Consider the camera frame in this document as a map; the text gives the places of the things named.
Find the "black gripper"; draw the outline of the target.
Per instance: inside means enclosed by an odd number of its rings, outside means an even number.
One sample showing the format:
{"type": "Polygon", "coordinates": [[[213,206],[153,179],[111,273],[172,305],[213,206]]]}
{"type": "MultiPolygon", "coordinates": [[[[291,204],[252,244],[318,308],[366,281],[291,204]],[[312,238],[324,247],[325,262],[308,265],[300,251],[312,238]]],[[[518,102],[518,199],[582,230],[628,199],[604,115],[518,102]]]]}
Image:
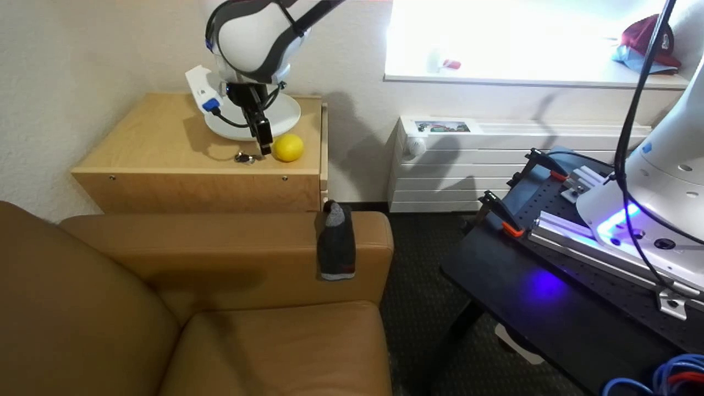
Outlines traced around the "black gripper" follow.
{"type": "Polygon", "coordinates": [[[271,133],[271,123],[264,116],[265,86],[264,83],[229,83],[226,96],[242,109],[245,120],[252,123],[252,137],[258,141],[259,156],[271,154],[273,133],[271,133]]]}

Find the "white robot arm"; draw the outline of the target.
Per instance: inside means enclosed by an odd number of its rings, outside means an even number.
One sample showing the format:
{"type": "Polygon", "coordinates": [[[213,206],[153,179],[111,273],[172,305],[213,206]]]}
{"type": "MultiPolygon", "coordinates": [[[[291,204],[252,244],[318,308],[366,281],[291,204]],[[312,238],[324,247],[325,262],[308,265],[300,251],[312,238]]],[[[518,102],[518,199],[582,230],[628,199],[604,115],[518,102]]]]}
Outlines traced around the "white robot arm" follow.
{"type": "MultiPolygon", "coordinates": [[[[252,91],[237,108],[262,148],[273,143],[268,90],[279,86],[308,30],[344,0],[218,0],[204,23],[204,46],[224,66],[229,95],[252,91]]],[[[586,262],[648,276],[682,292],[704,291],[704,86],[690,80],[676,106],[638,145],[627,133],[606,176],[577,170],[569,203],[579,218],[538,214],[529,238],[567,249],[586,262]]]]}

